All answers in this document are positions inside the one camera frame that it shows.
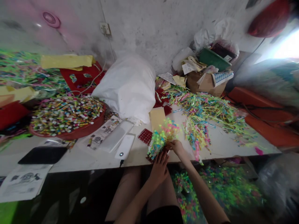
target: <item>black phone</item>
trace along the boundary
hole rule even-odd
[[[18,164],[55,164],[67,150],[66,147],[35,147]]]

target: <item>white table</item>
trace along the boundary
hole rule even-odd
[[[174,110],[177,110],[176,105],[172,105]],[[182,111],[172,113],[169,118],[174,120],[176,124],[181,125],[186,116],[182,116]],[[151,125],[134,126],[130,133],[135,134],[135,140],[131,148],[129,157],[125,160],[123,167],[125,166],[139,166],[149,165],[150,162],[145,158],[148,151],[148,146],[144,144],[137,136],[143,131],[143,129],[151,131]],[[211,154],[208,150],[203,149],[200,155],[203,160],[216,159],[216,158],[229,158],[233,156],[256,156],[254,147],[239,147],[238,143],[234,141],[234,134],[226,134],[220,127],[212,128],[208,127],[209,135],[212,145],[209,147]],[[178,138],[185,150],[188,152],[191,160],[195,160],[192,147],[188,141],[185,141],[184,133],[179,133]],[[0,176],[6,176],[12,169],[17,166],[17,162],[25,156],[31,149],[36,147],[39,142],[45,140],[40,137],[32,137],[26,139],[15,140],[6,150],[0,153]],[[255,141],[267,151],[264,154],[281,153],[275,146],[270,144],[265,138],[258,134],[258,138]],[[95,170],[95,169],[107,169],[119,167],[120,161],[114,158],[115,151],[112,153],[100,152],[97,158],[87,154],[83,149],[80,149],[77,145],[73,149],[61,158],[50,170],[50,173],[55,172],[68,172],[79,170]],[[169,162],[179,162],[179,158],[174,152],[169,153]]]

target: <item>electrical outlet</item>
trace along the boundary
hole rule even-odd
[[[111,35],[110,27],[108,23],[100,23],[102,33]]]

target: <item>toy pile on floor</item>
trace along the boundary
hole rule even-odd
[[[234,209],[263,206],[260,190],[245,178],[242,167],[208,167],[199,174],[227,215]],[[187,172],[174,172],[171,178],[184,222],[207,223]]]

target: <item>white bag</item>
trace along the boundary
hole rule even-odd
[[[105,100],[120,118],[135,125],[150,122],[149,112],[155,105],[154,68],[135,53],[123,55],[108,69],[92,96]]]

